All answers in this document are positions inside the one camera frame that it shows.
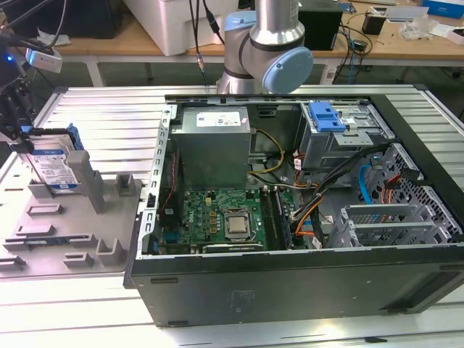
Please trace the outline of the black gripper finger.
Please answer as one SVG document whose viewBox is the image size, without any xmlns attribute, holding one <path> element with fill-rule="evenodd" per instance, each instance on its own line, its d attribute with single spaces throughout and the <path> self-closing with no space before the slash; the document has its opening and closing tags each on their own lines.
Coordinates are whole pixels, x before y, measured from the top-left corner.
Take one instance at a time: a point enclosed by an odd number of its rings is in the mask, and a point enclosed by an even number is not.
<svg viewBox="0 0 464 348">
<path fill-rule="evenodd" d="M 28 119 L 30 124 L 33 124 L 36 117 L 36 108 L 34 106 L 33 95 L 30 92 L 28 85 L 20 85 L 18 87 L 18 96 L 22 108 L 25 110 L 25 117 Z"/>
<path fill-rule="evenodd" d="M 31 152 L 33 146 L 28 142 L 28 133 L 33 129 L 32 121 L 28 110 L 1 109 L 1 141 L 14 152 Z"/>
</svg>

